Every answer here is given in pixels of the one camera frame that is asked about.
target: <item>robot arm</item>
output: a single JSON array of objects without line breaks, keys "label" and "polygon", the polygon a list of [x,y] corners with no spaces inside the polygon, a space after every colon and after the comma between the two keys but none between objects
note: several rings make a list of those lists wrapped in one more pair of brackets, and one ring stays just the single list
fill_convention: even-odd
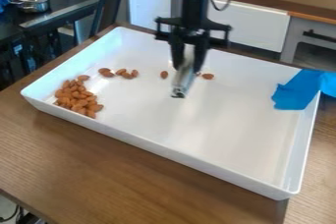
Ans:
[{"label": "robot arm", "polygon": [[[173,81],[173,97],[184,98],[196,73],[200,71],[207,50],[214,46],[228,47],[230,26],[217,24],[207,18],[208,4],[213,0],[183,0],[182,17],[157,18],[156,39],[165,40],[171,46],[173,66],[177,74]],[[161,25],[169,25],[171,32],[161,31]],[[224,31],[222,39],[210,37],[212,30]]]}]

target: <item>pile of almonds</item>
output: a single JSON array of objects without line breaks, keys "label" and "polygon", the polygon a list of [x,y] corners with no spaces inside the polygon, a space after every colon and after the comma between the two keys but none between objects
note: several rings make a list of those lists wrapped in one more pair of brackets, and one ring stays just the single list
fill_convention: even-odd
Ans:
[{"label": "pile of almonds", "polygon": [[129,80],[137,78],[139,75],[139,72],[137,70],[132,70],[130,73],[128,73],[126,69],[120,69],[116,72],[116,74],[113,74],[111,70],[107,68],[99,69],[98,73],[105,78],[113,78],[115,76],[121,76],[124,79]]},{"label": "pile of almonds", "polygon": [[95,113],[104,106],[97,103],[97,96],[87,91],[84,82],[89,76],[81,75],[76,80],[66,80],[62,87],[55,92],[55,105],[69,109],[95,119]]}]

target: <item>white tray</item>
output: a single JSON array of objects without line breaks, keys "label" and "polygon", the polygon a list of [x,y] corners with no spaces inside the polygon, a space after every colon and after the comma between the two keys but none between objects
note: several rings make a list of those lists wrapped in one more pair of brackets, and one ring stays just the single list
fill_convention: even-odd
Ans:
[{"label": "white tray", "polygon": [[[134,80],[97,70],[137,69]],[[170,76],[161,80],[159,74]],[[38,110],[169,158],[273,199],[300,191],[319,95],[305,111],[273,109],[271,95],[299,69],[210,50],[186,99],[170,97],[174,70],[166,42],[115,28],[22,90]],[[105,108],[92,120],[52,103],[64,80],[87,74]]]}]

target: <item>drawer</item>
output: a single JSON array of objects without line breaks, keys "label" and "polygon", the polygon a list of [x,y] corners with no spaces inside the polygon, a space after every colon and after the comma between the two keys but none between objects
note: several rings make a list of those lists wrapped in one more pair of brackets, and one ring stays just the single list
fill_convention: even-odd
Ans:
[{"label": "drawer", "polygon": [[[221,7],[225,1],[215,0],[215,3]],[[223,12],[210,4],[208,17],[233,27],[231,41],[275,52],[282,51],[290,21],[285,11],[239,2],[232,2]],[[223,37],[223,32],[215,31],[212,36]]]}]

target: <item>cabinet door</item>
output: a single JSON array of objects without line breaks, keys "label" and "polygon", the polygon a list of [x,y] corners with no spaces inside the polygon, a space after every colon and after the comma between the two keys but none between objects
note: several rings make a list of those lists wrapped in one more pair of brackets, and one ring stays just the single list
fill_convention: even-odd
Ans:
[{"label": "cabinet door", "polygon": [[[215,0],[218,6],[225,1]],[[245,3],[232,2],[223,12],[209,5],[208,17],[214,22],[233,27],[230,39],[248,46],[281,52],[290,21],[287,12],[263,8]],[[215,31],[215,37],[223,37],[223,32]]]},{"label": "cabinet door", "polygon": [[156,29],[157,17],[171,17],[171,0],[130,0],[131,24]]}]

